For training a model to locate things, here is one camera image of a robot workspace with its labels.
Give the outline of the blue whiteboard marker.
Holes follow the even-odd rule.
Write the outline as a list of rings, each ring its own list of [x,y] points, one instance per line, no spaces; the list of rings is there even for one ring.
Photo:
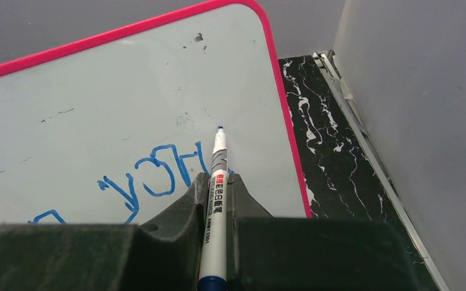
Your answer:
[[[227,289],[227,188],[226,133],[219,126],[211,158],[208,207],[197,290]]]

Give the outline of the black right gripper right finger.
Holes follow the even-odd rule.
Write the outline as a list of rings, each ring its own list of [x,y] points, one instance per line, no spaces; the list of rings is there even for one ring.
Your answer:
[[[439,290],[392,200],[372,218],[272,216],[228,179],[229,290]]]

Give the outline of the pink framed whiteboard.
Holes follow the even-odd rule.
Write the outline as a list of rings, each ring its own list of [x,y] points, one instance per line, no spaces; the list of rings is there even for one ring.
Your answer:
[[[228,165],[311,214],[269,19],[208,1],[0,64],[0,224],[142,223]]]

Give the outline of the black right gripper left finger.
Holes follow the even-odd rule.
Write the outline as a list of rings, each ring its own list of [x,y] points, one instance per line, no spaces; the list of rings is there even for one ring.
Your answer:
[[[2,224],[0,290],[195,290],[208,176],[143,224]]]

